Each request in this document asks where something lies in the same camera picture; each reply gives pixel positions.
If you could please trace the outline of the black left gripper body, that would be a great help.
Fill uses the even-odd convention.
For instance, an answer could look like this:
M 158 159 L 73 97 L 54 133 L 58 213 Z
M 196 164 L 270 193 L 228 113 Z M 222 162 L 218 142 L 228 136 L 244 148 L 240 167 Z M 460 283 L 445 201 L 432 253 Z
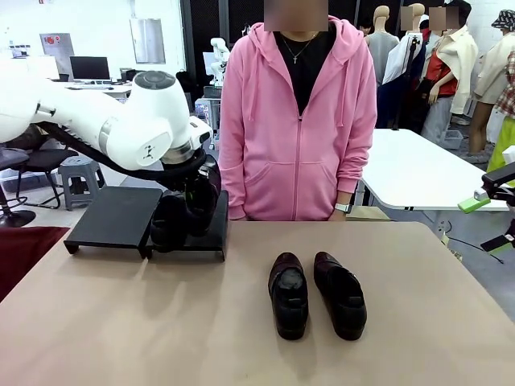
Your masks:
M 207 154 L 202 166 L 193 174 L 192 191 L 195 193 L 220 193 L 220 169 L 212 155 Z

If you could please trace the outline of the black leather dress shoe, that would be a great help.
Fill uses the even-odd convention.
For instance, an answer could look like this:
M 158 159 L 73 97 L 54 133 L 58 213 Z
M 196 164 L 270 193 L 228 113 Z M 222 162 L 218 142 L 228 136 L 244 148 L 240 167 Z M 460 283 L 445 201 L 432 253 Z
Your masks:
M 182 198 L 163 196 L 150 222 L 150 239 L 160 253 L 181 250 L 187 238 L 186 204 Z
M 186 189 L 192 189 L 192 181 L 188 180 Z M 193 236 L 203 236 L 212 221 L 220 193 L 196 193 L 194 205 L 187 205 L 187 226 Z

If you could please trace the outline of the dark loafer with grey stuffing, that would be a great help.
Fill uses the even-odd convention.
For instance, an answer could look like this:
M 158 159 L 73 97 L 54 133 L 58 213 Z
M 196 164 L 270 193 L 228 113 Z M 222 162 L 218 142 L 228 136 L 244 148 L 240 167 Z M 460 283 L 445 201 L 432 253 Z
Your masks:
M 309 315 L 308 289 L 296 255 L 285 252 L 276 258 L 270 270 L 268 292 L 279 336 L 286 340 L 301 339 Z

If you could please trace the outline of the dark leather loafer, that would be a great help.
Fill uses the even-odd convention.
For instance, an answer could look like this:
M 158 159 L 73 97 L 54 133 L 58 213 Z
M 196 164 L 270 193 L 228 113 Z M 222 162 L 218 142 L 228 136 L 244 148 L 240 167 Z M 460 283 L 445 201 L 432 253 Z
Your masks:
M 314 260 L 314 280 L 335 333 L 348 341 L 358 340 L 367 322 L 367 309 L 357 277 L 327 252 Z

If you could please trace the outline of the person's right forearm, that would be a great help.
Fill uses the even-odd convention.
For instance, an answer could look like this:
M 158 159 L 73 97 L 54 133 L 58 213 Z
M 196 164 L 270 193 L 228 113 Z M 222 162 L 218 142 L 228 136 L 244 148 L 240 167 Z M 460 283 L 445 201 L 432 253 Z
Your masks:
M 242 161 L 220 158 L 222 186 L 229 194 L 229 218 L 243 220 L 246 218 L 244 203 L 246 198 L 244 167 Z

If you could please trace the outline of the neon green trousers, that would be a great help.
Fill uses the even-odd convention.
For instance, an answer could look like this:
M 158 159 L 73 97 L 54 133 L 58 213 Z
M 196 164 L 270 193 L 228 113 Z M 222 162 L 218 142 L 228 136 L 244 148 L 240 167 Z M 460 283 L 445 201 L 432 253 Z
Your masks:
M 487 172 L 502 168 L 506 165 L 503 152 L 510 146 L 515 145 L 515 119 L 506 117 L 503 120 L 496 145 L 492 152 L 492 157 L 488 163 Z

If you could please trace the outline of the grey plastic bin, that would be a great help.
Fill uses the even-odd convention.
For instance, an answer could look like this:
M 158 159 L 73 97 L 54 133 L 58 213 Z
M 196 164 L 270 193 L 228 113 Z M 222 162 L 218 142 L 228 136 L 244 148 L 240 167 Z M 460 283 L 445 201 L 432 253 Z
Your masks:
M 448 129 L 440 141 L 440 146 L 445 150 L 458 150 L 464 139 L 462 133 L 457 129 Z

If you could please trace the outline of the person in pink hoodie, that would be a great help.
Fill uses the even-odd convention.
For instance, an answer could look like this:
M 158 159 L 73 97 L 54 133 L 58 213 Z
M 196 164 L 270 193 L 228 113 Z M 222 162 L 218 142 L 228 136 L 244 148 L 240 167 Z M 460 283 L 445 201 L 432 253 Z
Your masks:
M 335 211 L 339 149 L 367 148 L 377 119 L 377 86 L 365 37 L 328 18 L 336 41 L 299 114 L 274 32 L 254 24 L 231 50 L 222 88 L 219 158 L 242 161 L 243 220 L 325 221 Z M 279 31 L 303 42 L 320 31 Z

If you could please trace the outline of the black backpack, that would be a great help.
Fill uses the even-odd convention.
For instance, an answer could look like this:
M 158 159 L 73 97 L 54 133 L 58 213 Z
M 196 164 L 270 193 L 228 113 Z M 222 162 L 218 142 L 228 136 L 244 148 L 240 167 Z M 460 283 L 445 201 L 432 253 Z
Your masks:
M 193 93 L 196 90 L 196 82 L 191 78 L 188 72 L 179 71 L 175 74 L 175 77 L 185 92 Z

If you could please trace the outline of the grey plastic stool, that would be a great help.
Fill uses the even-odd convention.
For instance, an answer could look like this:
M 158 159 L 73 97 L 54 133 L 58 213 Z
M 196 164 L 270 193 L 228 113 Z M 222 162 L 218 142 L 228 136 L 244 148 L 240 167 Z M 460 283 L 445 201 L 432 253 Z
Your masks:
M 72 211 L 75 206 L 92 203 L 105 185 L 99 163 L 84 155 L 65 159 L 58 172 L 68 211 Z

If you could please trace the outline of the white office desk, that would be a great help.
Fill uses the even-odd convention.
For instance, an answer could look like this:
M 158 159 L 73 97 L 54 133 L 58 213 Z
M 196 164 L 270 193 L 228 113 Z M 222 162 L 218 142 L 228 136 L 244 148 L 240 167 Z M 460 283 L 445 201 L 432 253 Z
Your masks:
M 56 82 L 59 86 L 64 88 L 79 91 L 79 90 L 89 90 L 95 92 L 102 92 L 112 98 L 117 100 L 126 100 L 132 89 L 132 84 L 83 84 L 83 83 L 75 83 L 75 82 Z

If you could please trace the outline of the black inner shirt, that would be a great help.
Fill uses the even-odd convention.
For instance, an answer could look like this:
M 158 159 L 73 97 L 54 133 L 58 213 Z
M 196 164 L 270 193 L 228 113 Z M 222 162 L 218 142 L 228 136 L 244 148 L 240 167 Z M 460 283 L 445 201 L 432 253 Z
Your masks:
M 274 38 L 283 57 L 294 90 L 299 114 L 302 115 L 309 102 L 315 81 L 335 41 L 336 27 L 328 25 L 309 41 L 288 39 L 280 32 Z

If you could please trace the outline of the large black office chair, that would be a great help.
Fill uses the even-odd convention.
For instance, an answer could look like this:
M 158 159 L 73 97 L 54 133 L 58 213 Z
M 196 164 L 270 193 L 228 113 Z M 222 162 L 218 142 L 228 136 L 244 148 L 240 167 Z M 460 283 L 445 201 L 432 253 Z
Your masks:
M 7 199 L 0 183 L 0 228 L 21 228 L 32 222 L 36 214 L 31 210 L 14 211 L 17 206 L 41 207 L 46 209 L 59 209 L 60 196 L 63 193 L 57 191 L 62 187 L 52 177 L 52 172 L 60 164 L 77 156 L 77 152 L 67 147 L 63 149 L 42 149 L 40 146 L 31 146 L 28 149 L 8 147 L 6 143 L 0 143 L 0 172 L 12 169 L 17 172 L 16 190 L 13 199 Z M 22 177 L 26 173 L 42 173 L 47 179 L 53 191 L 53 196 L 41 203 L 29 203 L 26 196 L 21 196 Z

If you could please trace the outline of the dark red fabric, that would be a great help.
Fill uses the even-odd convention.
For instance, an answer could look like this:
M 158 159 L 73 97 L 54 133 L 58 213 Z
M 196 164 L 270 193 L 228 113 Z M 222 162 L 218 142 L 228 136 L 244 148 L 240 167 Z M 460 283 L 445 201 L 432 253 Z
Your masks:
M 0 228 L 0 302 L 68 230 L 65 227 Z

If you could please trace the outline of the grey wall panel red sign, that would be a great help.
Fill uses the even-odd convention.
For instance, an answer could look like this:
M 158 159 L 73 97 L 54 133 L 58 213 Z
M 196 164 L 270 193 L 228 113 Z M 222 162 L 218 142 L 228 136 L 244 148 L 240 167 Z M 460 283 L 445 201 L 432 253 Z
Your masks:
M 45 55 L 55 57 L 74 55 L 72 39 L 69 33 L 45 33 L 40 34 L 39 37 Z

